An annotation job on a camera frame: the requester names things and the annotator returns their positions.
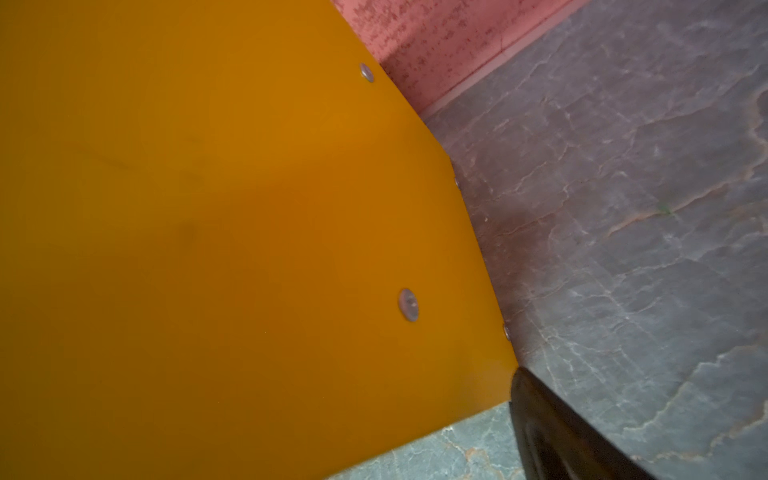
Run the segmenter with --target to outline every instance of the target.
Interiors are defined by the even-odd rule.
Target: orange-yellow surface
[[[321,478],[507,398],[449,159],[330,2],[0,18],[0,478]]]

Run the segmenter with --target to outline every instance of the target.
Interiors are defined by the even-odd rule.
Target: gray marble floor
[[[658,478],[768,475],[768,2],[593,0],[427,121],[521,363]],[[522,478],[500,406],[339,478]]]

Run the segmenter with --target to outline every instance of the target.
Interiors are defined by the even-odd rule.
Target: red mottled wall
[[[571,0],[333,0],[416,111]]]

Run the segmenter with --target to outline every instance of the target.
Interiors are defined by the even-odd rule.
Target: rivet
[[[410,322],[415,322],[419,318],[419,302],[416,295],[411,290],[404,288],[400,290],[397,304],[403,316]]]
[[[361,63],[360,64],[360,73],[362,76],[369,82],[373,83],[373,72],[370,68],[368,68],[368,65]]]

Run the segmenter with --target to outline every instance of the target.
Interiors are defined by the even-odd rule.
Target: black object
[[[528,369],[512,378],[509,412],[527,480],[654,480]]]

